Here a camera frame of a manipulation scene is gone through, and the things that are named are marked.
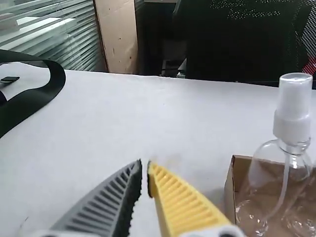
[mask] bottle cap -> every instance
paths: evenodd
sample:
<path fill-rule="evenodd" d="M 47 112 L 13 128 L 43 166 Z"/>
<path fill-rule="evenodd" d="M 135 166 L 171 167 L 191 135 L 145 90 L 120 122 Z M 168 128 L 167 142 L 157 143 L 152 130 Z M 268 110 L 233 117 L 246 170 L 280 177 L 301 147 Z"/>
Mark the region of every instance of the bottle cap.
<path fill-rule="evenodd" d="M 273 134 L 288 144 L 308 141 L 313 76 L 288 73 L 280 77 Z"/>

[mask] window blinds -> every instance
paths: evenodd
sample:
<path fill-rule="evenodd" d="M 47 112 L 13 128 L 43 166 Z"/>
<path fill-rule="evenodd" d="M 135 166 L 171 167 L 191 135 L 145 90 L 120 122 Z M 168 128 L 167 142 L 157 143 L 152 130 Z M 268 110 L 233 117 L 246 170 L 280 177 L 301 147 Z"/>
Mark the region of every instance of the window blinds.
<path fill-rule="evenodd" d="M 93 0 L 0 0 L 0 49 L 105 70 Z"/>

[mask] white table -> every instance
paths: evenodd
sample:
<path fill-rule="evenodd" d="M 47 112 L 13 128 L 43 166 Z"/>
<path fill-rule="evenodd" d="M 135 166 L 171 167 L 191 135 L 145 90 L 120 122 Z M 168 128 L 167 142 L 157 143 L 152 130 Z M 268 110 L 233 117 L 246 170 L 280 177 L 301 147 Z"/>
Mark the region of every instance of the white table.
<path fill-rule="evenodd" d="M 0 139 L 1 237 L 49 228 L 97 184 L 139 158 L 144 167 L 150 159 L 166 166 L 223 208 L 232 154 L 252 155 L 274 138 L 276 88 L 66 73 L 61 93 Z M 0 67 L 0 78 L 21 76 L 3 90 L 7 97 L 45 84 L 48 75 L 24 64 Z M 315 125 L 315 91 L 313 105 Z M 312 133 L 315 138 L 315 126 Z M 315 140 L 309 152 L 315 157 Z M 145 168 L 143 176 L 130 236 L 159 237 Z"/>

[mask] black bag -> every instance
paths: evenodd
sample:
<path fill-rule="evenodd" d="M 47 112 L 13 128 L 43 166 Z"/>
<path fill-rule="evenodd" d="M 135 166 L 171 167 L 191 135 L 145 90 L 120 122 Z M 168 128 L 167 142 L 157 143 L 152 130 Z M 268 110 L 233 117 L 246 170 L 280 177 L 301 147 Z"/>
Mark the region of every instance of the black bag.
<path fill-rule="evenodd" d="M 25 90 L 7 101 L 0 91 L 0 138 L 23 120 L 47 105 L 61 91 L 66 82 L 66 74 L 58 63 L 40 59 L 32 55 L 0 50 L 0 65 L 10 62 L 43 61 L 50 71 L 49 82 L 34 89 Z M 18 78 L 10 75 L 0 80 L 2 83 L 12 83 Z"/>

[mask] spray bottle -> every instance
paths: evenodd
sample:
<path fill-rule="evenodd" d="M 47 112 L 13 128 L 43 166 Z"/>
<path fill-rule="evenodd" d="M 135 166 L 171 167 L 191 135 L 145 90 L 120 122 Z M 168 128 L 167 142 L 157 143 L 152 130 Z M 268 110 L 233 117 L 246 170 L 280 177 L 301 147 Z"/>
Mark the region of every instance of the spray bottle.
<path fill-rule="evenodd" d="M 237 223 L 249 237 L 274 236 L 269 233 L 309 181 L 312 83 L 305 73 L 280 77 L 273 127 L 277 139 L 256 150 L 236 198 Z"/>

